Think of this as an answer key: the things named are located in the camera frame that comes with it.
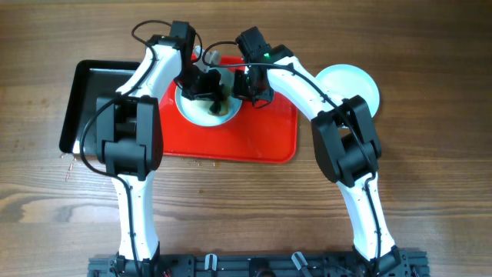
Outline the white plate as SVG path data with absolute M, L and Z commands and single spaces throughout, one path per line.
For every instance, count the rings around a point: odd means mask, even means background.
M 208 109 L 212 104 L 209 100 L 188 100 L 181 95 L 181 86 L 177 83 L 175 89 L 175 104 L 180 114 L 190 123 L 201 127 L 215 127 L 233 119 L 239 112 L 242 106 L 242 100 L 232 96 L 232 87 L 234 83 L 234 74 L 228 69 L 216 68 L 215 70 L 221 73 L 220 83 L 223 85 L 222 91 L 229 91 L 229 110 L 225 116 L 214 116 L 208 113 Z
M 371 117 L 380 106 L 380 92 L 376 82 L 363 69 L 354 65 L 331 65 L 320 71 L 315 79 L 325 88 L 333 102 L 361 96 L 367 103 Z

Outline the green yellow sponge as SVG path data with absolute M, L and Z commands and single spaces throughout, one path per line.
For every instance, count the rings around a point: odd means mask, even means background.
M 208 113 L 214 116 L 225 116 L 229 110 L 229 98 L 231 93 L 229 91 L 223 91 L 215 96 L 208 109 Z

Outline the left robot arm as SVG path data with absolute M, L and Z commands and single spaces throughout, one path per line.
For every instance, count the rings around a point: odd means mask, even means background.
M 173 82 L 189 100 L 211 102 L 218 113 L 224 101 L 220 74 L 203 72 L 192 54 L 200 37 L 187 22 L 170 23 L 168 35 L 145 41 L 145 58 L 112 97 L 97 100 L 96 154 L 103 175 L 118 193 L 121 242 L 110 261 L 111 276 L 163 276 L 160 243 L 151 200 L 155 172 L 161 164 L 164 140 L 159 102 Z

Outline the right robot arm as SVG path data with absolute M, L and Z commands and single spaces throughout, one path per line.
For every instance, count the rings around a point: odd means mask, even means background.
M 235 42 L 246 69 L 235 73 L 233 96 L 262 108 L 280 93 L 310 120 L 318 167 L 344 197 L 364 275 L 382 276 L 394 269 L 399 263 L 396 245 L 377 189 L 381 144 L 366 101 L 359 95 L 331 98 L 290 49 L 271 47 L 256 27 Z

